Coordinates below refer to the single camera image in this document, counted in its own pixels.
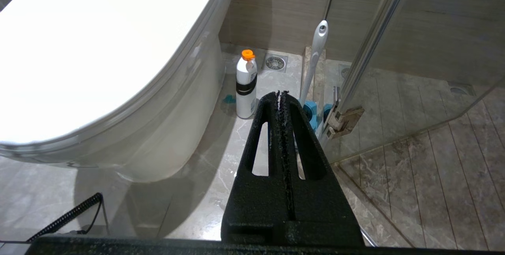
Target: black cable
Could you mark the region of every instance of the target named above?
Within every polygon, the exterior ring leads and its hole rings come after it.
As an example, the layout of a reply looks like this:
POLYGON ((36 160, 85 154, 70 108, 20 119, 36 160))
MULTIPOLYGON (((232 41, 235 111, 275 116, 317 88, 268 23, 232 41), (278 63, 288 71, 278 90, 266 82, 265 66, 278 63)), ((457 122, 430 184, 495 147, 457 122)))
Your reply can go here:
POLYGON ((81 230, 78 231, 78 234, 86 234, 90 231, 90 229, 93 227, 93 224, 96 220, 96 217, 98 216, 98 213, 100 211, 100 207, 103 203, 103 195, 101 193, 96 193, 92 197, 88 198, 86 201, 83 201, 79 205, 77 205, 75 208, 73 208, 70 212, 67 212, 65 215, 62 215, 56 221, 53 221, 50 223, 48 226, 37 232, 35 235, 30 237, 26 242, 32 242, 34 239, 36 239, 39 236, 42 236, 47 233, 54 233, 58 231, 60 228, 68 224, 70 221, 74 220, 76 217, 81 215, 83 212, 88 210, 90 207, 94 206, 96 203, 99 204, 98 209, 96 210, 96 214, 93 218, 92 223, 88 227, 87 230, 81 230))

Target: black foam object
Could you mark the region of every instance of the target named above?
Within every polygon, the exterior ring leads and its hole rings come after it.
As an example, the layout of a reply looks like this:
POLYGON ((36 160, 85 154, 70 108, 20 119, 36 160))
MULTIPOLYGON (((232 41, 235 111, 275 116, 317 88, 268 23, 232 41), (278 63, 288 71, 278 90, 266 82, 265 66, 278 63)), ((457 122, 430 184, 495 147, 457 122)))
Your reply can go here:
POLYGON ((357 220, 298 100, 269 93, 258 105, 221 225, 228 244, 364 246, 357 220), (268 176, 253 174, 268 124, 268 176), (298 176, 296 141, 305 180, 298 176))

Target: shower drain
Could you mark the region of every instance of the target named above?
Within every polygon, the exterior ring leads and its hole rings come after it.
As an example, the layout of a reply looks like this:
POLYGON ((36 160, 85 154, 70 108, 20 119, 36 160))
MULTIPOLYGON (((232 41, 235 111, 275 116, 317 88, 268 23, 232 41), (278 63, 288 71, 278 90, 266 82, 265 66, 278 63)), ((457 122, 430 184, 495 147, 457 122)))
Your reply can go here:
POLYGON ((267 54, 263 69, 286 72, 287 57, 267 54))

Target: glass shower enclosure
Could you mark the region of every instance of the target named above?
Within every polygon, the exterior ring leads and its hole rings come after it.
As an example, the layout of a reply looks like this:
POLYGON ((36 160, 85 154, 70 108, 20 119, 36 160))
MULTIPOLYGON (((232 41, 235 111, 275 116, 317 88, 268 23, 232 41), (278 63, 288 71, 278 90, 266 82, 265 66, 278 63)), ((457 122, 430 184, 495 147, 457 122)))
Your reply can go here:
POLYGON ((363 108, 330 162, 460 117, 505 77, 505 0, 331 0, 324 103, 363 108))

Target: orange bottle cap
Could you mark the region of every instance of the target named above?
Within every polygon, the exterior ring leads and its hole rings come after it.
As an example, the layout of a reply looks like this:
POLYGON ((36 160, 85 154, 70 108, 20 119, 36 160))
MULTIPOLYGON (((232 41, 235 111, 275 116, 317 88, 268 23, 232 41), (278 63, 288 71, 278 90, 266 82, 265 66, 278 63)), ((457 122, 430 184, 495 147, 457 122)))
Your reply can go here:
POLYGON ((242 58, 245 59, 246 61, 250 61, 255 58, 255 55, 251 50, 243 50, 242 58))

